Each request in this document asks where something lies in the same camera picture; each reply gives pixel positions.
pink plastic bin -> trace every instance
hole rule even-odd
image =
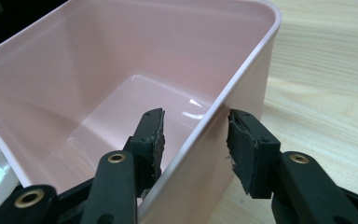
[[[140,223],[201,223],[232,177],[228,110],[261,115],[280,21],[265,1],[70,0],[0,45],[0,148],[22,185],[63,192],[162,107]]]

wood grain tabletop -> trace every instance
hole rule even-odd
[[[358,194],[358,1],[271,0],[282,13],[261,121],[281,151],[316,159]],[[208,224],[274,223],[234,177]]]

plastic container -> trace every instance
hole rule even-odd
[[[281,16],[265,1],[71,0],[0,45],[0,148],[63,192],[165,113],[141,223],[200,223],[232,177],[227,114],[260,117]]]

light wood surface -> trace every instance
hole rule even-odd
[[[271,0],[282,12],[262,122],[282,151],[311,155],[358,193],[358,1]],[[274,223],[234,177],[208,224]]]

wooden table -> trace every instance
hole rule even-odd
[[[358,1],[271,0],[282,12],[262,122],[358,193]],[[252,200],[234,177],[208,224],[274,223],[270,200]]]

